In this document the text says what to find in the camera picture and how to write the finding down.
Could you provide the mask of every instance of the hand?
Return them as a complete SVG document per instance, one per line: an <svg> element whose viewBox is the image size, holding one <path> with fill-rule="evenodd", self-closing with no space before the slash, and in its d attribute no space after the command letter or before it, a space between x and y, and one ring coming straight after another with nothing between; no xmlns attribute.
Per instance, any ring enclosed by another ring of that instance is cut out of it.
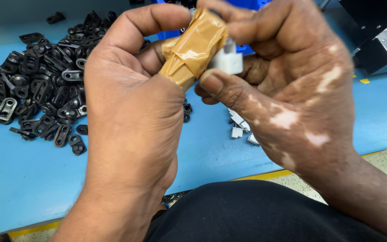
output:
<svg viewBox="0 0 387 242"><path fill-rule="evenodd" d="M126 11L90 54L84 190L117 197L158 189L162 197L173 183L185 93L158 74L164 61L160 42L137 52L143 36L180 29L190 19L188 9L173 4Z"/></svg>
<svg viewBox="0 0 387 242"><path fill-rule="evenodd" d="M223 1L201 1L228 22L237 44L249 44L238 76L208 70L196 93L222 102L250 125L268 157L300 176L344 167L352 146L352 62L312 1L277 0L257 13Z"/></svg>

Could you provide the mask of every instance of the left hand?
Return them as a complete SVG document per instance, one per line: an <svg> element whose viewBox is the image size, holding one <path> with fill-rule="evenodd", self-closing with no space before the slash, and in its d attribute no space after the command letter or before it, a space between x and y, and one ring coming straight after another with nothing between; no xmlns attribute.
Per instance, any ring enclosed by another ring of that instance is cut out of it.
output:
<svg viewBox="0 0 387 242"><path fill-rule="evenodd" d="M160 42L138 51L144 36L180 29L190 20L189 10L174 4L125 11L90 54L83 190L117 197L158 189L162 196L173 183L185 93L158 74L165 60Z"/></svg>

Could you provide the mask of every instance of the fingernail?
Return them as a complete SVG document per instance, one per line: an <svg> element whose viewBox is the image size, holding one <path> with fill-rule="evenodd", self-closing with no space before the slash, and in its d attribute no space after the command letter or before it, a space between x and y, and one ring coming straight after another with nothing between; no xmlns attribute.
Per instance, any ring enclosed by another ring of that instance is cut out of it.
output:
<svg viewBox="0 0 387 242"><path fill-rule="evenodd" d="M218 95L223 88L223 82L213 74L213 70L207 70L200 78L200 86L208 93Z"/></svg>

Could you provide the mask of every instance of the white plastic piece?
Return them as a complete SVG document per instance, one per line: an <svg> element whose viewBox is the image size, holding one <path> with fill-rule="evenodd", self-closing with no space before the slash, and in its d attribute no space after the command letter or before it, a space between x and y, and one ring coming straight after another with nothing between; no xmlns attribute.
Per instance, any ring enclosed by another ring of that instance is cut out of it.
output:
<svg viewBox="0 0 387 242"><path fill-rule="evenodd" d="M189 11L191 12L191 15L194 15L195 10L196 10L196 8L189 9Z"/></svg>
<svg viewBox="0 0 387 242"><path fill-rule="evenodd" d="M247 137L247 141L249 141L250 143L252 143L254 145L259 145L259 143L256 141L255 136L253 134L251 134L251 135L249 135L249 137Z"/></svg>
<svg viewBox="0 0 387 242"><path fill-rule="evenodd" d="M240 124L240 127L243 128L243 129L245 129L245 130L250 130L250 126L249 126L249 124L248 124L246 121L244 121L243 123L241 123L241 124Z"/></svg>
<svg viewBox="0 0 387 242"><path fill-rule="evenodd" d="M230 114L231 116L234 116L234 115L237 114L237 112L235 112L234 110L232 110L232 109L230 109L230 108L228 108L228 111L229 111L229 114Z"/></svg>
<svg viewBox="0 0 387 242"><path fill-rule="evenodd" d="M240 125L241 123L243 123L244 119L240 117L240 115L238 113L235 113L232 117L231 117L232 120L234 120L234 122L238 125Z"/></svg>
<svg viewBox="0 0 387 242"><path fill-rule="evenodd" d="M235 41L227 38L225 45L210 61L207 69L216 68L228 75L243 72L243 54L237 53Z"/></svg>
<svg viewBox="0 0 387 242"><path fill-rule="evenodd" d="M243 137L243 129L239 129L239 128L232 128L231 129L231 138L240 138L240 137Z"/></svg>

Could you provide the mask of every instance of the black pants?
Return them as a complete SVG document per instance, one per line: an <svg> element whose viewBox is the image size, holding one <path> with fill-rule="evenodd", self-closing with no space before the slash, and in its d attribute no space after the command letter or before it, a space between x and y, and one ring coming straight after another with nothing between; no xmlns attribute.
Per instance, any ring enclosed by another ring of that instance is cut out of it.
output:
<svg viewBox="0 0 387 242"><path fill-rule="evenodd" d="M387 241L292 189L260 180L200 186L150 224L145 241Z"/></svg>

